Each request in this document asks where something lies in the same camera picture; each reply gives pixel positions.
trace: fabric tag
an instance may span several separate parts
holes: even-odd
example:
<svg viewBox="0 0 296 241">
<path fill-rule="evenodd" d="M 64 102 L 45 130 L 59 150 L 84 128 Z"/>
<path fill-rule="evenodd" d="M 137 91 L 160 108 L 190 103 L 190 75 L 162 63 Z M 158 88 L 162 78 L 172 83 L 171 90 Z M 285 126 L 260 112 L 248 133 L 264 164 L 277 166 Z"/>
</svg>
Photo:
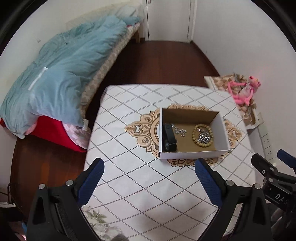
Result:
<svg viewBox="0 0 296 241">
<path fill-rule="evenodd" d="M 83 131 L 87 131 L 88 126 L 89 126 L 89 120 L 83 119 L 83 127 L 82 127 L 82 130 Z"/>
<path fill-rule="evenodd" d="M 44 73 L 45 71 L 47 71 L 47 70 L 48 70 L 48 68 L 43 67 L 43 69 L 40 71 L 40 73 L 38 74 L 38 76 L 36 77 L 36 79 L 34 79 L 34 81 L 30 84 L 28 90 L 31 90 L 31 89 L 32 89 L 32 87 L 33 87 L 34 84 L 37 82 L 37 80 L 39 80 L 39 79 L 41 78 L 41 76 L 43 75 L 43 73 Z"/>
</svg>

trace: white box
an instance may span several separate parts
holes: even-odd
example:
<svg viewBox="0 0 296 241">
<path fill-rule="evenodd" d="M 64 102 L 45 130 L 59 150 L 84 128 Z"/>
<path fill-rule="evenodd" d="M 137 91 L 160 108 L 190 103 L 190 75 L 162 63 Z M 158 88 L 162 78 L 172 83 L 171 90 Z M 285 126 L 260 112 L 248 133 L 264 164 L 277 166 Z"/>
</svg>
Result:
<svg viewBox="0 0 296 241">
<path fill-rule="evenodd" d="M 175 126 L 187 130 L 185 137 L 175 134 L 177 151 L 179 152 L 165 152 L 163 150 L 163 124 L 165 123 L 174 123 Z M 197 124 L 210 125 L 214 136 L 214 143 L 210 147 L 199 147 L 193 142 L 192 131 Z M 159 159 L 214 158 L 230 151 L 223 117 L 219 112 L 161 108 L 159 130 Z"/>
</svg>

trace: wall socket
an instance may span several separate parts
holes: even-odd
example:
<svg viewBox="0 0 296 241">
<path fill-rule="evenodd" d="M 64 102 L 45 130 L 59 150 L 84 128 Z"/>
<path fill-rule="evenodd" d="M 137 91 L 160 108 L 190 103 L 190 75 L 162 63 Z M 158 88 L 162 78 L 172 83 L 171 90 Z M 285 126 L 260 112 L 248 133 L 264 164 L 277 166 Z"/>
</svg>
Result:
<svg viewBox="0 0 296 241">
<path fill-rule="evenodd" d="M 273 154 L 272 154 L 272 146 L 267 147 L 266 149 L 264 149 L 264 155 L 266 160 L 271 160 L 272 158 L 274 158 Z"/>
<path fill-rule="evenodd" d="M 266 134 L 264 137 L 261 138 L 263 149 L 271 146 L 271 141 L 269 139 L 269 135 Z"/>
<path fill-rule="evenodd" d="M 263 124 L 264 120 L 263 120 L 263 117 L 262 117 L 261 112 L 259 112 L 259 113 L 257 114 L 257 117 L 258 117 L 258 122 L 259 122 L 259 124 Z"/>
</svg>

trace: wooden floor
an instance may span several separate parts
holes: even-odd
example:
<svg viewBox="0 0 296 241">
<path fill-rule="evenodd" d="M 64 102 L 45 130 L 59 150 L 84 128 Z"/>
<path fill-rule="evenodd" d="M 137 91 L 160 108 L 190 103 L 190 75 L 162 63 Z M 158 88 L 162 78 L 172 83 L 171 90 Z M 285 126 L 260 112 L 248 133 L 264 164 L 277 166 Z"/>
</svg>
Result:
<svg viewBox="0 0 296 241">
<path fill-rule="evenodd" d="M 109 85 L 135 83 L 182 84 L 206 87 L 205 75 L 218 73 L 194 44 L 179 42 L 129 43 L 117 58 L 93 98 L 86 118 L 92 129 L 104 89 Z M 12 194 L 28 216 L 40 183 L 62 185 L 83 171 L 86 154 L 27 136 L 17 140 L 12 162 Z"/>
</svg>

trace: stuffed toy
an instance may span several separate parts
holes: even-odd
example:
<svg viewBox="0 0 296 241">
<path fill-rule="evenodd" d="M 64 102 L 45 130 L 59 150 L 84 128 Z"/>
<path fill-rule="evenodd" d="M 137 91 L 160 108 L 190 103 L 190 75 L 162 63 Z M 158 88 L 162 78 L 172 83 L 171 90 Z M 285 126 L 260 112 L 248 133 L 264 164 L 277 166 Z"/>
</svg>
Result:
<svg viewBox="0 0 296 241">
<path fill-rule="evenodd" d="M 238 94 L 233 94 L 231 87 L 232 86 L 244 86 L 243 89 Z M 250 105 L 250 100 L 253 97 L 253 94 L 257 91 L 257 89 L 261 86 L 261 83 L 258 81 L 258 79 L 254 78 L 253 76 L 249 77 L 248 82 L 246 83 L 237 83 L 234 81 L 228 82 L 228 92 L 232 95 L 234 98 L 234 101 L 238 105 L 244 105 L 247 106 Z"/>
</svg>

